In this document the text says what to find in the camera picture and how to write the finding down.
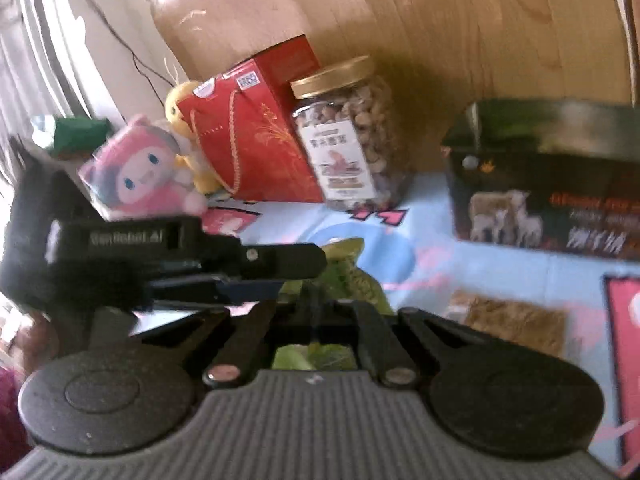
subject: pink plush toy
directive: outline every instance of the pink plush toy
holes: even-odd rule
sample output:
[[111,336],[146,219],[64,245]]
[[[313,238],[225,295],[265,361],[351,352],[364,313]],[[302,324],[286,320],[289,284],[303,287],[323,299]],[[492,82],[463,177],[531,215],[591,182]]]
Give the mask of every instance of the pink plush toy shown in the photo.
[[201,193],[180,184],[177,141],[144,116],[134,117],[86,162],[78,175],[108,209],[108,219],[188,214],[207,209]]

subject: gray ribbed platform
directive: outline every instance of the gray ribbed platform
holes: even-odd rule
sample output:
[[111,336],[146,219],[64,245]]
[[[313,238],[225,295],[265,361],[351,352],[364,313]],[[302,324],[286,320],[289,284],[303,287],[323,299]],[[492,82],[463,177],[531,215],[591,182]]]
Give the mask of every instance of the gray ribbed platform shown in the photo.
[[195,418],[118,458],[44,448],[3,480],[572,480],[613,479],[585,452],[539,463],[480,455],[445,434],[417,394],[366,372],[261,371],[210,393]]

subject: black box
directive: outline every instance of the black box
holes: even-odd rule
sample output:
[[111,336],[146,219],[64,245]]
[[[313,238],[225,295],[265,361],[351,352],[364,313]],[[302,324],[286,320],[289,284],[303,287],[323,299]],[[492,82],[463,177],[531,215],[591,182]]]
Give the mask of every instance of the black box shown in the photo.
[[640,260],[640,111],[482,101],[442,154],[460,239]]

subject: maroon fabric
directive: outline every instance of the maroon fabric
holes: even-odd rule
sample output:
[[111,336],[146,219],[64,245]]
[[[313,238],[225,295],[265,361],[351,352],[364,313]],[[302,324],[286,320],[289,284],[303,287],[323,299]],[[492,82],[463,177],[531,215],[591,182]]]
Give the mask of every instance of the maroon fabric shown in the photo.
[[14,373],[0,367],[0,473],[25,456],[30,447],[18,416],[18,392]]

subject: jar label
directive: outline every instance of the jar label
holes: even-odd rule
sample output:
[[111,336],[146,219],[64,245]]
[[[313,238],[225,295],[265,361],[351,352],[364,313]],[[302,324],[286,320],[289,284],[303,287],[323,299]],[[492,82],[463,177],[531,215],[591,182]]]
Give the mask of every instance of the jar label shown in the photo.
[[300,137],[328,200],[373,200],[376,188],[351,121],[304,126]]

